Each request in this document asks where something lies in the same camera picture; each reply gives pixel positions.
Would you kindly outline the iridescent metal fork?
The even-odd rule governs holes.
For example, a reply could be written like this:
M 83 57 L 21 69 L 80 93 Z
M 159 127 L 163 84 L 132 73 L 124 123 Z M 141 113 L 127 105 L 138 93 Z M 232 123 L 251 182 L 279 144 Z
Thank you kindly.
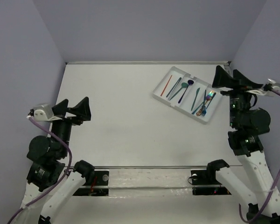
M 212 96 L 214 95 L 214 91 L 210 91 L 204 98 L 202 103 L 192 112 L 192 114 L 194 114 L 195 112 L 197 112 L 198 109 L 200 109 L 202 107 L 203 104 L 206 104 L 206 102 L 212 98 Z

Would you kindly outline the teal plastic knife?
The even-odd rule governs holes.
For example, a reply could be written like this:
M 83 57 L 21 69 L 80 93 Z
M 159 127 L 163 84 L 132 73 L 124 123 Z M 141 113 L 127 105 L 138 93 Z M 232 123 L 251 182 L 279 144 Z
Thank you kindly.
M 199 91 L 200 91 L 200 87 L 197 88 L 197 90 L 196 90 L 196 94 L 195 94 L 195 97 L 194 97 L 194 100 L 193 100 L 193 103 L 192 103 L 191 111 L 193 111 L 193 108 L 194 108 L 194 106 L 195 106 L 196 99 L 197 99 L 197 96 L 198 96 Z

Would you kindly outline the purple metal spoon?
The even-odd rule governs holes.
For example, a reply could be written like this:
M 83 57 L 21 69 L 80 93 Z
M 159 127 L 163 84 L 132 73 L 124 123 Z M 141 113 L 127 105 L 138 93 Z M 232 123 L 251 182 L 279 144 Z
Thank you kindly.
M 188 80 L 188 86 L 186 87 L 186 89 L 185 89 L 183 95 L 181 96 L 181 98 L 179 99 L 178 103 L 181 103 L 181 101 L 182 101 L 182 99 L 183 99 L 183 97 L 184 97 L 184 95 L 185 95 L 187 89 L 188 89 L 191 85 L 193 85 L 193 84 L 194 84 L 193 79 L 189 79 L 189 80 Z

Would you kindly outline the blue metal fork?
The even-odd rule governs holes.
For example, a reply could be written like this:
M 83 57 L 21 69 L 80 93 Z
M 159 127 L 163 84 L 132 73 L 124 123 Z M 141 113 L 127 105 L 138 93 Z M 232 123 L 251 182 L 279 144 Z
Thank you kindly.
M 207 113 L 207 109 L 208 109 L 208 107 L 210 106 L 210 104 L 211 104 L 211 102 L 212 102 L 212 100 L 213 100 L 213 98 L 216 96 L 216 92 L 212 95 L 212 97 L 210 98 L 210 100 L 209 100 L 209 103 L 208 103 L 208 105 L 206 106 L 206 108 L 202 111 L 202 116 L 205 116 L 206 115 L 206 113 Z

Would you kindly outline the teal plastic spoon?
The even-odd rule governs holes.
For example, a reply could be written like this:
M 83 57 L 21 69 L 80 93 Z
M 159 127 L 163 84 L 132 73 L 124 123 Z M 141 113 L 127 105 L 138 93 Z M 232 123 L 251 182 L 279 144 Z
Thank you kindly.
M 181 84 L 180 89 L 170 97 L 169 101 L 172 100 L 182 89 L 187 88 L 187 87 L 188 87 L 188 83 L 183 82 Z

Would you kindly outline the gold metal fork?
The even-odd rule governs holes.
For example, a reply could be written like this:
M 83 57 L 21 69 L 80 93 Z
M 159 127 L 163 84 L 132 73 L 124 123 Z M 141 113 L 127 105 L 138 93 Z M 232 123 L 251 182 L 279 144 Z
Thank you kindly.
M 206 104 L 203 104 L 202 107 L 199 109 L 199 111 L 196 113 L 196 116 L 201 116 L 202 111 L 206 108 Z

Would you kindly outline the orange chopstick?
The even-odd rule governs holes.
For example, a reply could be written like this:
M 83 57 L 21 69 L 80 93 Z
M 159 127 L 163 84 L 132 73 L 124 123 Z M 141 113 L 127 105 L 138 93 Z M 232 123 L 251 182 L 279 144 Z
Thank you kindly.
M 164 94 L 164 92 L 165 92 L 165 90 L 166 90 L 166 88 L 167 88 L 167 86 L 168 86 L 168 84 L 169 84 L 171 78 L 172 78 L 172 75 L 170 75 L 168 81 L 166 82 L 166 84 L 165 84 L 165 86 L 164 86 L 164 88 L 163 88 L 163 90 L 162 90 L 162 92 L 161 92 L 161 95 L 160 95 L 161 97 L 163 96 L 163 94 Z

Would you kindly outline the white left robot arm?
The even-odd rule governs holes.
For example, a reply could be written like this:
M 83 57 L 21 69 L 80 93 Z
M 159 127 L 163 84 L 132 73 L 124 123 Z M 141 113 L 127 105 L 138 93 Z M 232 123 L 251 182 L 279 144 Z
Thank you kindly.
M 28 172 L 25 195 L 11 224 L 52 224 L 61 208 L 84 184 L 96 183 L 95 168 L 80 160 L 72 165 L 69 148 L 72 126 L 91 120 L 89 98 L 69 107 L 67 99 L 55 106 L 34 106 L 27 118 L 46 136 L 34 137 L 27 158 L 32 161 Z

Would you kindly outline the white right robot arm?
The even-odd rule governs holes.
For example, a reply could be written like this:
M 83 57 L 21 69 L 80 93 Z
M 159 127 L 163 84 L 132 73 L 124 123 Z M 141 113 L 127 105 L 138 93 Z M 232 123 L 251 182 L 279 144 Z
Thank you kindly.
M 216 67 L 213 88 L 227 88 L 221 91 L 230 99 L 230 127 L 228 142 L 235 157 L 243 166 L 251 183 L 249 189 L 232 172 L 224 160 L 208 163 L 205 177 L 211 183 L 219 182 L 238 201 L 238 209 L 248 209 L 246 216 L 240 218 L 246 224 L 280 224 L 280 192 L 277 183 L 280 169 L 272 177 L 266 162 L 264 147 L 259 136 L 270 131 L 271 117 L 262 109 L 252 109 L 251 99 L 257 96 L 280 96 L 280 83 L 269 79 L 258 84 L 245 77 L 238 70 L 229 75 L 221 66 Z

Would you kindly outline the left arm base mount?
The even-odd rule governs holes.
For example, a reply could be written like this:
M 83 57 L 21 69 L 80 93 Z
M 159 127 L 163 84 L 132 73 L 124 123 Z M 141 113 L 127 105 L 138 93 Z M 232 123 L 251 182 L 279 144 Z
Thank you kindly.
M 108 196 L 109 170 L 95 170 L 92 183 L 80 187 L 73 196 Z

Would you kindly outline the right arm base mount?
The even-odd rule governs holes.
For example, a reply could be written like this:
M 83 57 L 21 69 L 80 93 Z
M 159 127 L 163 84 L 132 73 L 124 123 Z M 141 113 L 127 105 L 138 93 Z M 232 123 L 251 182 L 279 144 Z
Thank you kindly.
M 194 196 L 231 195 L 229 190 L 216 179 L 209 178 L 204 169 L 191 170 L 188 183 L 192 186 Z

